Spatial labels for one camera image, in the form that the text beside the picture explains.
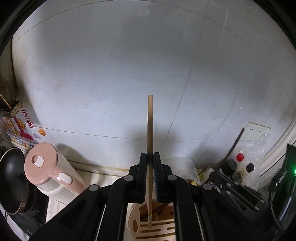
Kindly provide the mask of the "wooden chopstick white tip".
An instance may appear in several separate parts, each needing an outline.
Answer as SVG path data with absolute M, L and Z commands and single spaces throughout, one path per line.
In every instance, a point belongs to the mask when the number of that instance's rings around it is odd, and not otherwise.
M 148 96 L 147 110 L 147 222 L 152 227 L 152 195 L 153 195 L 153 143 L 154 143 L 154 121 L 153 121 L 153 96 Z

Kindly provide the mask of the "clear plastic bag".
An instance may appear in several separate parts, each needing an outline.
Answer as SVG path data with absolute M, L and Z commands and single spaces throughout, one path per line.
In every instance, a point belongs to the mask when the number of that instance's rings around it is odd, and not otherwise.
M 166 160 L 166 164 L 170 166 L 174 175 L 185 179 L 189 184 L 197 186 L 201 185 L 201 180 L 198 177 L 193 160 L 174 157 Z

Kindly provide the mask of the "black cap sauce bottle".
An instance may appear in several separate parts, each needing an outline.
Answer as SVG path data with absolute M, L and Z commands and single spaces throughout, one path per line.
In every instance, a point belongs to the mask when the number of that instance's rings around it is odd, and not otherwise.
M 255 169 L 254 165 L 252 163 L 249 163 L 245 167 L 243 167 L 238 173 L 241 175 L 241 178 L 243 180 L 254 169 Z

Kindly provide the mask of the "red cap sauce bottle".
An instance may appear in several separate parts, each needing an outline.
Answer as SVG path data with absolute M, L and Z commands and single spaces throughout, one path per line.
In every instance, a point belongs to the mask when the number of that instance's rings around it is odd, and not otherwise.
M 235 161 L 237 164 L 236 171 L 239 172 L 242 169 L 243 166 L 243 161 L 244 161 L 244 154 L 239 152 L 238 154 L 235 155 Z

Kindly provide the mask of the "beige cylindrical utensil holder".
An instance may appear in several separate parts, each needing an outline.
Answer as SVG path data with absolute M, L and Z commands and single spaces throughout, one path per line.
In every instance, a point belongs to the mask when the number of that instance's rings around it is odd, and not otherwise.
M 152 201 L 152 221 L 148 221 L 147 202 L 129 204 L 125 240 L 176 240 L 172 203 Z

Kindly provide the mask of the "pink white electric kettle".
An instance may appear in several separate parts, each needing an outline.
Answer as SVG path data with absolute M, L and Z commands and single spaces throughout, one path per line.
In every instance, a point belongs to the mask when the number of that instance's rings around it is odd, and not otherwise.
M 48 197 L 61 187 L 61 184 L 50 176 L 54 167 L 79 177 L 67 159 L 50 143 L 37 144 L 25 158 L 24 170 L 27 179 Z

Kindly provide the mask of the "striped cat tablecloth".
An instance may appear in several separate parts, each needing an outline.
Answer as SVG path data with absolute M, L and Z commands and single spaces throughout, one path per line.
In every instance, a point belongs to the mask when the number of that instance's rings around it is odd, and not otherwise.
M 101 187 L 112 185 L 116 180 L 128 175 L 127 169 L 106 169 L 99 172 L 78 171 L 75 177 L 58 167 L 54 167 L 50 176 L 61 184 L 49 198 L 46 222 L 50 221 L 64 207 L 70 204 L 84 190 L 97 191 Z

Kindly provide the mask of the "black induction cooktop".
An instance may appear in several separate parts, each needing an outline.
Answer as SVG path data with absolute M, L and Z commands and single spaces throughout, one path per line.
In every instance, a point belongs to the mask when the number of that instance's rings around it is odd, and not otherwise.
M 47 207 L 49 197 L 37 190 L 36 201 L 28 213 L 18 213 L 15 215 L 7 214 L 4 211 L 4 217 L 10 217 L 12 221 L 29 237 L 32 236 L 40 227 L 46 223 Z

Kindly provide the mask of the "white wall socket panel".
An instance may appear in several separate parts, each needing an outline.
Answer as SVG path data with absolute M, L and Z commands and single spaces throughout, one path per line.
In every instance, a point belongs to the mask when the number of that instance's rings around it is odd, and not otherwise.
M 248 122 L 244 127 L 243 134 L 240 138 L 241 142 L 258 142 L 265 133 L 271 131 L 267 126 L 258 125 L 256 123 Z

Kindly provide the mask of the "colourful wall sticker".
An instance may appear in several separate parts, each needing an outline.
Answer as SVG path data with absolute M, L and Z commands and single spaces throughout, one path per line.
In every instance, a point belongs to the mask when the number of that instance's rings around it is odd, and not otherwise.
M 43 128 L 34 125 L 25 109 L 12 117 L 1 116 L 1 134 L 13 143 L 31 149 L 43 142 L 47 135 Z

